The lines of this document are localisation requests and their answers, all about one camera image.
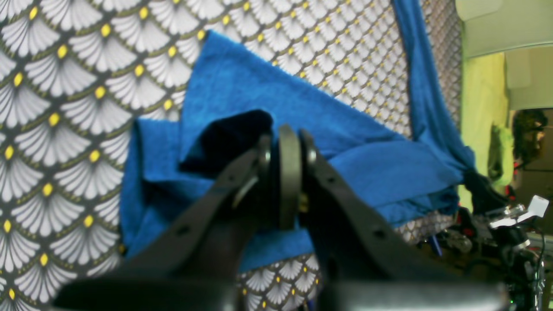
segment screw hole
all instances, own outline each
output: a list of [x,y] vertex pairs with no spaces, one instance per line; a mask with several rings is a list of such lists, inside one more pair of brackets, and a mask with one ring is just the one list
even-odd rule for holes
[[383,239],[386,237],[386,234],[384,233],[384,231],[382,229],[378,229],[378,230],[375,230],[373,232],[374,236],[379,238],[379,239]]
[[176,231],[176,234],[183,235],[187,234],[188,232],[190,232],[190,227],[188,225],[184,225]]

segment white tag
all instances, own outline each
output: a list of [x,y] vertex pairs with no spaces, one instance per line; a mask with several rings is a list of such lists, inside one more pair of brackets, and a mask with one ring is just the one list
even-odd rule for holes
[[530,202],[530,205],[528,206],[528,213],[543,218],[548,206],[549,200],[534,195],[532,201]]

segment blue cloth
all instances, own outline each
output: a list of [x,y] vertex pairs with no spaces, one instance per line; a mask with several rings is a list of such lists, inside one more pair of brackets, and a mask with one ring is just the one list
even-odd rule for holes
[[[395,5],[411,65],[415,141],[210,32],[189,81],[181,121],[138,119],[133,127],[121,198],[127,256],[152,243],[213,183],[201,172],[182,168],[191,154],[201,156],[195,146],[202,132],[215,121],[251,110],[269,113],[274,130],[285,123],[307,129],[356,194],[393,226],[434,210],[455,212],[455,186],[473,163],[432,71],[430,46],[419,31],[424,21],[418,2]],[[240,271],[312,251],[306,230],[262,232],[248,245]]]

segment patterned fabric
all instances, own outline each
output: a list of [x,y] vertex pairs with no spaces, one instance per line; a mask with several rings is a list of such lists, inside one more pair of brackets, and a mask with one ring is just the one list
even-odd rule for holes
[[[455,120],[460,26],[424,3]],[[389,0],[0,0],[0,310],[45,309],[62,284],[115,268],[129,127],[177,120],[207,29],[410,136],[406,60]],[[398,229],[442,230],[433,213]],[[313,255],[238,276],[250,309],[291,309]]]

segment yellow dot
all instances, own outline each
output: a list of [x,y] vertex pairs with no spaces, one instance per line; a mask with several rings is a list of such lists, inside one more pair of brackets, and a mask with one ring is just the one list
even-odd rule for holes
[[88,158],[92,163],[98,161],[98,159],[100,158],[100,151],[94,150],[93,152],[90,153],[90,156]]
[[169,48],[169,50],[167,50],[167,54],[169,55],[169,57],[173,57],[176,55],[176,47],[173,45]]
[[171,109],[172,106],[173,106],[173,100],[172,99],[168,99],[168,100],[165,101],[165,103],[163,103],[163,108],[165,110]]
[[48,123],[50,123],[50,126],[56,126],[60,122],[60,115],[57,113],[52,113],[52,115],[48,118]]
[[82,223],[85,224],[85,227],[90,228],[93,222],[94,222],[94,217],[89,215],[89,216],[86,216],[85,220]]
[[106,88],[103,86],[99,86],[94,91],[94,96],[96,96],[97,99],[101,99],[102,97],[104,97],[105,94],[106,94]]
[[49,196],[50,194],[52,194],[53,189],[54,187],[52,187],[52,184],[47,183],[44,185],[44,187],[42,187],[42,193],[44,194],[44,196]]
[[58,49],[58,57],[64,58],[67,55],[67,46],[64,44]]
[[19,85],[21,85],[21,82],[23,82],[23,74],[21,72],[18,72],[13,78],[13,85],[18,87]]
[[48,255],[42,254],[40,257],[40,264],[44,267],[48,263]]
[[100,29],[100,32],[102,33],[102,36],[103,36],[103,37],[107,37],[107,36],[109,36],[109,34],[111,33],[111,27],[109,26],[109,24],[105,24],[105,25],[102,26],[102,28]]
[[12,229],[12,223],[6,219],[6,221],[4,222],[4,231],[6,233],[9,233],[11,229]]
[[8,146],[6,148],[6,151],[4,152],[4,156],[6,156],[6,160],[9,160],[13,157],[13,147],[12,145]]
[[37,14],[38,14],[38,8],[37,8],[37,7],[33,7],[33,8],[31,9],[31,11],[29,12],[29,19],[30,19],[30,20],[33,20],[33,19],[36,17]]
[[140,15],[140,19],[146,19],[146,17],[148,17],[148,13],[148,8],[143,7],[142,9],[140,9],[140,12],[138,14]]
[[142,65],[138,65],[134,68],[134,74],[137,76],[137,77],[140,77],[142,76],[142,74],[144,73],[144,66]]

